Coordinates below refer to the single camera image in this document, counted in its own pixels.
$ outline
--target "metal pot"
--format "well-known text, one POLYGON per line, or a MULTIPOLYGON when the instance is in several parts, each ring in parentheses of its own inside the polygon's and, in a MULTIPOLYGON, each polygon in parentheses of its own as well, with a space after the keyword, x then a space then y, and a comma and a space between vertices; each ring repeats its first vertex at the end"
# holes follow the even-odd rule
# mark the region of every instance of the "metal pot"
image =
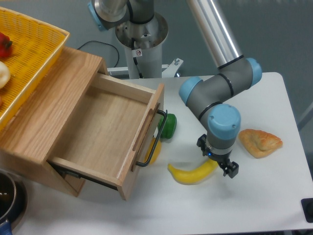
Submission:
POLYGON ((13 175, 0 171, 0 235, 11 235, 11 224, 19 219, 26 206, 26 190, 13 175))

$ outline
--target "silver metal pipe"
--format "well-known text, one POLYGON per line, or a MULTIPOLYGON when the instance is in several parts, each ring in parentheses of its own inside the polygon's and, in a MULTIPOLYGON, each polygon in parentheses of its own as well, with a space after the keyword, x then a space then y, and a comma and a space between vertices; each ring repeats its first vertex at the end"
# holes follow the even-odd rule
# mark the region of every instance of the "silver metal pipe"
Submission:
POLYGON ((128 0, 95 0, 94 8, 97 14, 108 22, 122 19, 126 13, 128 0))
POLYGON ((216 0, 187 0, 217 67, 237 59, 241 50, 216 0))
POLYGON ((133 18, 131 21, 135 24, 145 24, 149 22, 155 13, 154 0, 130 0, 133 18))

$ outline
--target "gray wall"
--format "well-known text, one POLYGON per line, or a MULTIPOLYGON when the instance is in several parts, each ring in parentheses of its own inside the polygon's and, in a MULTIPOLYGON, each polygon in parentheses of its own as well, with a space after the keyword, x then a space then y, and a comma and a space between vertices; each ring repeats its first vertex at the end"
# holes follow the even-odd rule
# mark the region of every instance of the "gray wall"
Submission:
MULTIPOLYGON (((0 1, 0 6, 69 31, 69 47, 77 48, 89 40, 111 43, 121 53, 118 66, 126 66, 123 48, 116 41, 114 31, 97 30, 87 9, 88 1, 16 0, 0 1)), ((298 120, 313 101, 313 1, 220 0, 220 5, 244 55, 256 58, 264 72, 283 75, 298 120)), ((183 76, 215 74, 213 60, 185 0, 155 0, 155 9, 167 20, 170 30, 163 45, 163 63, 179 57, 184 60, 183 76)), ((107 46, 92 44, 83 50, 104 57, 108 67, 117 60, 116 52, 107 46)), ((313 158, 312 133, 313 121, 310 121, 300 132, 309 162, 313 158)))

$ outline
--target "warning sticker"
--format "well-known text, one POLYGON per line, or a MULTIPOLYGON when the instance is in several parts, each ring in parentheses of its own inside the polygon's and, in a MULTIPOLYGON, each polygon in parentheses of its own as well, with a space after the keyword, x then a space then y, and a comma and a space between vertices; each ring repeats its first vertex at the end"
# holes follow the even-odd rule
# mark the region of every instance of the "warning sticker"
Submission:
POLYGON ((133 57, 139 57, 139 56, 142 56, 142 51, 141 49, 135 49, 135 50, 132 50, 132 54, 133 54, 133 57))

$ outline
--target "empanada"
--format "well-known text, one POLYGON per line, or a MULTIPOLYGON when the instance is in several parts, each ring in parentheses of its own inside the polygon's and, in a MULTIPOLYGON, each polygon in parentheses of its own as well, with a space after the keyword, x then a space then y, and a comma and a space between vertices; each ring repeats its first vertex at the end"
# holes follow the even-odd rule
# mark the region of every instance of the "empanada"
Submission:
POLYGON ((239 140, 255 158, 263 158, 283 146, 277 136, 261 130, 246 129, 239 133, 239 140))

